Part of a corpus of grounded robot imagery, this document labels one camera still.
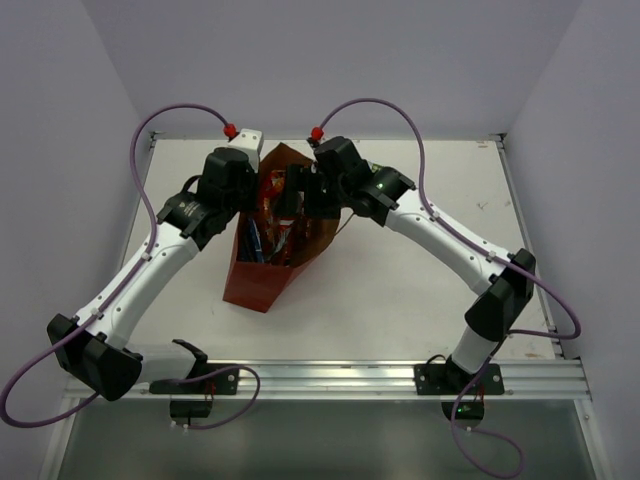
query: glass panel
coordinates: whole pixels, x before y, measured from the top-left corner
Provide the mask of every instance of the glass panel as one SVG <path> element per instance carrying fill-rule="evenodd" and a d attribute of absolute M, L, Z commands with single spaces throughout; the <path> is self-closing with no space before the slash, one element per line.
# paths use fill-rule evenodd
<path fill-rule="evenodd" d="M 239 406 L 214 403 L 208 421 Z M 88 407 L 76 419 L 60 478 L 488 478 L 462 457 L 437 403 L 261 401 L 218 430 L 185 436 L 169 423 L 161 400 Z M 482 426 L 522 446 L 519 478 L 595 478 L 572 402 L 489 402 Z M 504 442 L 462 436 L 485 465 L 515 467 Z"/>

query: purple cable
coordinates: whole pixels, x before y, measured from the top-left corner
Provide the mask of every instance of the purple cable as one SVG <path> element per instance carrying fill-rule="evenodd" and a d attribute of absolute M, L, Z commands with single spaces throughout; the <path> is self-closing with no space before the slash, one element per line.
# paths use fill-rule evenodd
<path fill-rule="evenodd" d="M 155 245 L 156 237 L 158 235 L 158 226 L 157 226 L 156 221 L 155 221 L 155 215 L 154 215 L 154 212 L 153 212 L 153 207 L 151 206 L 151 202 L 149 200 L 149 197 L 147 196 L 147 194 L 144 191 L 144 186 L 142 185 L 142 182 L 140 181 L 140 176 L 138 175 L 138 170 L 136 168 L 136 145 L 138 143 L 138 139 L 140 138 L 140 135 L 142 134 L 142 131 L 144 130 L 144 127 L 152 119 L 154 119 L 155 117 L 157 117 L 161 113 L 167 112 L 169 110 L 180 109 L 180 108 L 190 108 L 190 109 L 195 109 L 195 110 L 202 110 L 204 112 L 210 113 L 210 114 L 214 115 L 215 117 L 217 117 L 225 126 L 227 126 L 229 124 L 222 115 L 220 115 L 218 112 L 216 112 L 212 108 L 206 107 L 204 105 L 199 105 L 197 103 L 178 103 L 178 104 L 175 104 L 175 105 L 166 106 L 166 107 L 161 108 L 160 110 L 152 113 L 146 119 L 144 119 L 140 123 L 140 125 L 138 125 L 138 127 L 136 128 L 136 130 L 135 130 L 135 132 L 133 134 L 133 137 L 131 138 L 131 145 L 129 147 L 129 166 L 131 168 L 131 175 L 133 177 L 133 183 L 136 186 L 136 190 L 138 190 L 138 192 L 140 193 L 140 197 L 142 199 L 142 202 L 144 203 L 144 206 L 145 206 L 145 208 L 147 210 L 147 213 L 149 214 L 149 220 L 151 222 L 151 234 L 150 234 L 149 244 L 147 245 L 147 248 L 145 249 L 146 253 L 150 253 L 151 249 Z M 118 295 L 120 295 L 122 290 L 124 290 L 124 288 L 129 284 L 131 279 L 136 275 L 136 273 L 138 273 L 138 271 L 140 270 L 142 265 L 144 265 L 144 263 L 145 263 L 145 260 L 143 260 L 143 259 L 140 259 L 135 263 L 135 265 L 129 271 L 129 273 L 127 273 L 127 275 L 122 279 L 122 281 L 113 290 L 113 292 L 98 307 L 98 310 L 104 311 L 118 297 Z M 97 320 L 97 317 L 95 315 L 91 315 L 87 319 L 87 321 L 84 322 L 76 330 L 74 330 L 73 333 L 71 333 L 70 335 L 67 335 L 65 338 L 63 338 L 59 342 L 57 342 L 57 343 L 53 344 L 51 347 L 47 348 L 44 352 L 42 352 L 39 355 L 36 355 L 35 357 L 33 357 L 31 360 L 29 360 L 27 363 L 25 363 L 21 368 L 19 368 L 16 371 L 16 373 L 13 374 L 13 376 L 9 379 L 9 381 L 6 383 L 6 385 L 2 389 L 2 393 L 0 393 L 0 419 L 2 419 L 7 425 L 10 425 L 12 427 L 17 427 L 17 428 L 44 427 L 44 426 L 51 425 L 53 423 L 59 422 L 60 420 L 64 420 L 65 418 L 70 417 L 74 413 L 77 413 L 82 408 L 84 408 L 87 405 L 89 405 L 92 401 L 94 401 L 98 397 L 98 394 L 94 393 L 91 396 L 89 396 L 87 399 L 83 400 L 80 404 L 78 404 L 77 406 L 73 407 L 72 409 L 70 409 L 70 410 L 68 410 L 68 411 L 66 411 L 64 413 L 61 413 L 60 415 L 57 415 L 55 417 L 48 418 L 48 419 L 45 419 L 45 420 L 39 420 L 39 421 L 36 421 L 36 422 L 23 422 L 23 421 L 20 421 L 20 420 L 16 420 L 16 419 L 12 418 L 9 415 L 9 412 L 7 411 L 7 400 L 9 398 L 9 394 L 11 393 L 11 390 L 13 390 L 13 387 L 16 385 L 16 383 L 18 383 L 18 381 L 24 376 L 24 374 L 26 374 L 29 370 L 31 370 L 34 366 L 36 366 L 38 363 L 40 363 L 46 357 L 48 357 L 49 355 L 54 353 L 56 350 L 58 350 L 59 348 L 64 347 L 66 344 L 68 344 L 73 339 L 78 337 L 78 335 L 80 335 L 82 332 L 84 332 L 96 320 Z M 254 376 L 256 376 L 256 378 L 257 378 L 256 372 L 251 370 L 249 367 L 244 367 L 244 366 L 240 366 L 239 365 L 239 366 L 237 366 L 235 368 L 241 368 L 243 370 L 248 370 Z M 249 407 L 251 407 L 251 405 L 253 405 L 253 403 L 255 402 L 256 397 L 258 396 L 259 389 L 260 389 L 260 380 L 258 379 L 258 388 L 256 390 L 256 394 L 254 395 L 252 400 L 249 402 L 247 407 L 245 407 L 243 410 L 241 410 L 240 413 L 238 413 L 235 416 L 233 416 L 231 418 L 231 420 L 233 420 L 234 418 L 237 418 L 238 416 L 242 415 L 242 413 L 244 413 L 244 411 L 248 410 Z"/>
<path fill-rule="evenodd" d="M 388 102 L 386 100 L 382 100 L 382 99 L 379 99 L 379 98 L 356 98 L 354 100 L 350 100 L 350 101 L 345 102 L 342 105 L 339 105 L 338 107 L 334 108 L 325 117 L 325 119 L 322 121 L 322 123 L 320 124 L 320 128 L 324 129 L 324 127 L 327 124 L 327 122 L 329 122 L 329 120 L 331 120 L 331 118 L 333 118 L 333 116 L 335 114 L 337 114 L 338 112 L 340 112 L 341 110 L 343 110 L 346 107 L 349 107 L 351 105 L 358 104 L 358 103 L 377 103 L 377 104 L 380 104 L 380 105 L 385 105 L 385 106 L 395 110 L 396 112 L 398 112 L 402 116 L 402 118 L 404 118 L 406 120 L 406 122 L 409 124 L 409 127 L 411 127 L 411 130 L 413 131 L 413 134 L 415 135 L 416 140 L 418 142 L 418 151 L 419 151 L 419 156 L 420 156 L 420 173 L 419 173 L 419 178 L 418 178 L 418 192 L 419 192 L 419 195 L 420 195 L 420 202 L 422 203 L 422 206 L 427 211 L 427 213 L 432 218 L 434 218 L 436 220 L 436 222 L 440 226 L 442 226 L 442 228 L 444 228 L 447 232 L 449 232 L 454 238 L 456 238 L 457 240 L 459 240 L 460 242 L 462 242 L 463 244 L 465 244 L 466 246 L 468 246 L 472 250 L 475 250 L 476 252 L 478 252 L 483 257 L 488 257 L 489 254 L 490 254 L 490 252 L 488 250 L 485 250 L 480 245 L 477 245 L 476 243 L 472 242 L 467 237 L 462 235 L 455 228 L 453 228 L 450 224 L 448 224 L 445 220 L 443 220 L 441 216 L 434 216 L 433 215 L 435 211 L 432 208 L 431 203 L 429 202 L 429 199 L 427 198 L 427 195 L 426 195 L 426 192 L 425 192 L 425 187 L 424 187 L 424 176 L 425 176 L 425 171 L 426 171 L 426 159 L 425 159 L 425 153 L 424 153 L 424 145 L 422 144 L 422 136 L 420 135 L 420 131 L 418 130 L 418 127 L 416 126 L 415 122 L 411 119 L 411 117 L 409 117 L 409 115 L 404 110 L 402 110 L 400 107 L 398 107 L 397 105 L 395 105 L 395 104 L 393 104 L 391 102 Z M 531 280 L 533 283 L 538 285 L 540 288 L 542 288 L 544 291 L 546 291 L 567 312 L 567 314 L 569 315 L 569 318 L 573 322 L 573 326 L 574 326 L 574 331 L 573 331 L 573 333 L 570 333 L 570 334 L 559 334 L 559 333 L 551 333 L 551 332 L 536 332 L 536 331 L 533 331 L 533 330 L 520 330 L 520 329 L 509 330 L 509 332 L 508 332 L 509 334 L 519 333 L 519 334 L 523 334 L 523 335 L 534 335 L 534 336 L 537 336 L 537 337 L 546 337 L 546 338 L 553 338 L 553 339 L 558 339 L 558 340 L 573 340 L 573 339 L 578 338 L 580 336 L 580 334 L 582 333 L 582 325 L 580 324 L 580 320 L 578 319 L 578 315 L 573 310 L 573 308 L 571 308 L 571 306 L 560 296 L 560 294 L 555 291 L 555 289 L 553 289 L 549 284 L 544 282 L 542 279 L 540 279 L 540 278 L 536 277 L 535 275 L 527 272 L 526 270 L 518 267 L 517 265 L 512 264 L 510 262 L 510 260 L 508 260 L 508 259 L 495 257 L 494 261 L 496 261 L 499 264 L 505 266 L 506 268 L 509 268 L 509 269 L 519 273 L 520 275 L 526 277 L 527 279 Z M 453 434 L 453 439 L 456 442 L 456 445 L 458 446 L 458 448 L 460 449 L 460 451 L 462 452 L 464 457 L 472 465 L 474 465 L 476 468 L 478 468 L 480 471 L 486 473 L 487 475 L 491 475 L 491 476 L 493 476 L 495 478 L 514 478 L 514 477 L 518 476 L 522 472 L 522 470 L 524 469 L 524 452 L 522 451 L 520 446 L 518 444 L 516 444 L 512 439 L 510 439 L 509 437 L 506 437 L 504 435 L 501 435 L 499 433 L 490 432 L 488 430 L 484 430 L 484 429 L 481 429 L 481 428 L 473 429 L 474 432 L 480 433 L 482 435 L 488 435 L 488 436 L 492 436 L 494 438 L 499 438 L 501 440 L 504 440 L 505 442 L 508 442 L 510 445 L 512 445 L 516 449 L 516 451 L 518 452 L 518 456 L 520 457 L 520 461 L 518 462 L 518 467 L 516 468 L 516 470 L 514 470 L 511 473 L 503 474 L 503 473 L 499 473 L 499 472 L 494 472 L 494 471 L 492 471 L 492 470 L 480 465 L 464 449 L 464 447 L 460 443 L 460 440 L 459 440 L 457 432 L 456 432 L 456 428 L 460 428 L 460 427 L 457 427 L 456 424 L 455 424 L 455 412 L 458 409 L 458 405 L 460 405 L 460 402 L 462 401 L 462 398 L 466 395 L 466 393 L 482 377 L 482 375 L 484 374 L 484 370 L 486 369 L 486 367 L 489 364 L 489 361 L 491 360 L 492 357 L 493 357 L 493 354 L 486 360 L 486 362 L 483 364 L 482 368 L 480 368 L 480 370 L 471 379 L 471 381 L 467 384 L 467 386 L 465 388 L 463 388 L 462 391 L 460 392 L 460 394 L 457 396 L 457 398 L 456 398 L 456 400 L 454 402 L 453 411 L 452 411 L 452 414 L 451 414 L 451 432 Z"/>
<path fill-rule="evenodd" d="M 253 368 L 248 367 L 246 365 L 230 365 L 228 367 L 221 368 L 220 370 L 216 370 L 215 372 L 207 373 L 206 375 L 201 375 L 200 377 L 186 378 L 183 380 L 171 380 L 171 383 L 175 383 L 177 385 L 197 383 L 203 380 L 209 380 L 210 378 L 217 377 L 218 375 L 222 375 L 223 373 L 227 373 L 232 370 L 245 370 L 249 372 L 251 375 L 253 375 L 253 377 L 256 379 L 256 390 L 253 392 L 253 396 L 251 397 L 251 399 L 246 403 L 244 407 L 242 407 L 233 415 L 228 416 L 224 420 L 220 420 L 219 422 L 214 422 L 209 425 L 189 425 L 188 426 L 189 430 L 211 430 L 212 428 L 218 428 L 218 427 L 221 427 L 222 425 L 226 425 L 227 423 L 238 418 L 240 415 L 244 414 L 247 410 L 249 410 L 253 406 L 254 403 L 256 403 L 256 399 L 258 398 L 258 394 L 260 393 L 260 385 L 261 385 L 260 376 Z"/>

